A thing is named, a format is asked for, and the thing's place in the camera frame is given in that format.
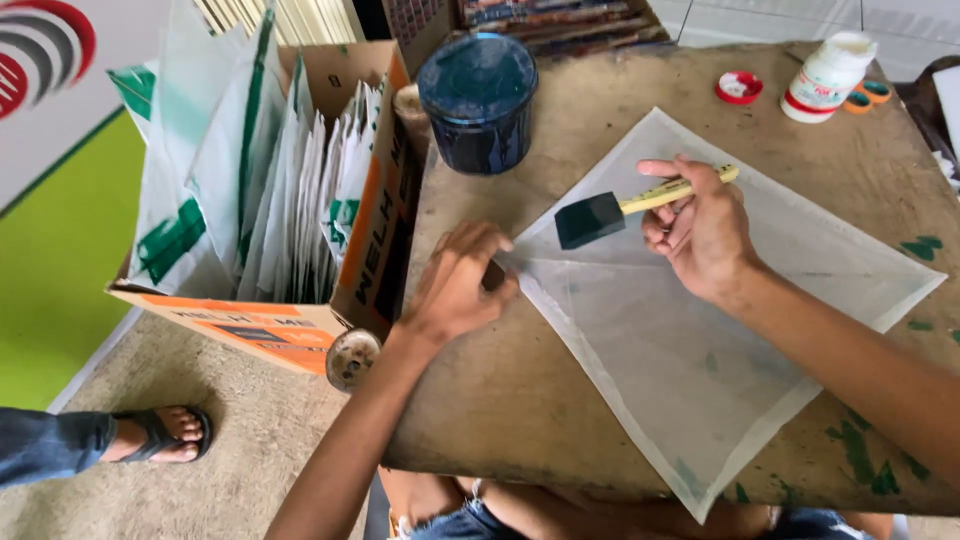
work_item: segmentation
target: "bottle label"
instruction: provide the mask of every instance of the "bottle label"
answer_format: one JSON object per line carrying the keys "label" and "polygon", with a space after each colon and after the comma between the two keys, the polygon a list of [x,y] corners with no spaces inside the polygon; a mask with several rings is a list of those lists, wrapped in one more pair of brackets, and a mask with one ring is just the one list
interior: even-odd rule
{"label": "bottle label", "polygon": [[813,82],[801,69],[797,77],[790,83],[784,98],[795,109],[804,112],[827,113],[834,112],[843,105],[854,86],[838,88],[823,86]]}

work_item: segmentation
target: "black sandal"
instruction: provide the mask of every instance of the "black sandal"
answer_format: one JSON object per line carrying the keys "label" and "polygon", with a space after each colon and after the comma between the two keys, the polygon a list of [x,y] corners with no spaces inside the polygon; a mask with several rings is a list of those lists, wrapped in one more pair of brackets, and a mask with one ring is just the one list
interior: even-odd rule
{"label": "black sandal", "polygon": [[197,456],[190,461],[182,461],[181,463],[192,463],[206,454],[206,451],[210,449],[210,442],[213,437],[213,422],[210,421],[209,415],[194,406],[173,406],[182,406],[187,412],[192,414],[198,422],[200,422],[200,428],[204,434],[201,439],[199,441],[184,441],[171,435],[170,431],[167,430],[167,427],[163,425],[163,420],[153,409],[112,412],[110,416],[113,418],[117,420],[133,420],[138,426],[147,432],[147,441],[143,443],[143,446],[136,449],[133,454],[120,459],[118,462],[129,463],[131,461],[146,461],[161,450],[168,449],[172,446],[186,444],[188,442],[192,442],[197,445]]}

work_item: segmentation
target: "green wall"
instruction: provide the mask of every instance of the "green wall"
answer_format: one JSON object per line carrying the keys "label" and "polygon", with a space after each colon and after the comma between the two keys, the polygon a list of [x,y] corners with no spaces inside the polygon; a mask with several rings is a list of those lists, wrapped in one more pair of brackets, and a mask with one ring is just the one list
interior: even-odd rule
{"label": "green wall", "polygon": [[0,219],[0,406],[46,408],[130,309],[104,285],[132,244],[144,149],[113,114]]}

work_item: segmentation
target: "wooden table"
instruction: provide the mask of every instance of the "wooden table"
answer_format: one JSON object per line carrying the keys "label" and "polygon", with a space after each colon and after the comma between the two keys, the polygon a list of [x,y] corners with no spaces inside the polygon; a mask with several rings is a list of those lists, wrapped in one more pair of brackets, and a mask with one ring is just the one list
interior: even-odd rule
{"label": "wooden table", "polygon": [[[517,168],[474,178],[441,160],[428,163],[408,299],[443,232],[466,218],[492,220],[519,234],[657,106],[890,246],[918,236],[939,238],[943,248],[923,262],[951,278],[889,335],[935,361],[960,366],[960,331],[952,330],[960,329],[960,286],[953,277],[960,264],[956,197],[896,97],[869,114],[840,111],[820,125],[787,118],[778,100],[800,64],[786,47],[651,48],[542,62],[533,146]],[[792,47],[805,55],[813,45]],[[740,69],[756,73],[766,88],[750,106],[722,103],[713,85],[724,72]],[[859,438],[865,449],[858,449]],[[444,348],[420,381],[384,464],[601,488],[634,498],[668,493],[525,297],[495,323]],[[828,392],[780,430],[724,495],[755,503],[960,515],[960,495]]]}

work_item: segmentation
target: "denim shorts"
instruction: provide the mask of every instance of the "denim shorts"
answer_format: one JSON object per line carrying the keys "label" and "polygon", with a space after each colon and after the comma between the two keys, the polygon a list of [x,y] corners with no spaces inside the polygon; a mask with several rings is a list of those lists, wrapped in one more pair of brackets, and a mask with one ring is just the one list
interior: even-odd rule
{"label": "denim shorts", "polygon": [[[459,510],[437,516],[401,538],[410,540],[523,540],[524,537],[500,523],[479,499],[466,502]],[[847,525],[833,510],[785,508],[777,524],[757,540],[873,540]]]}

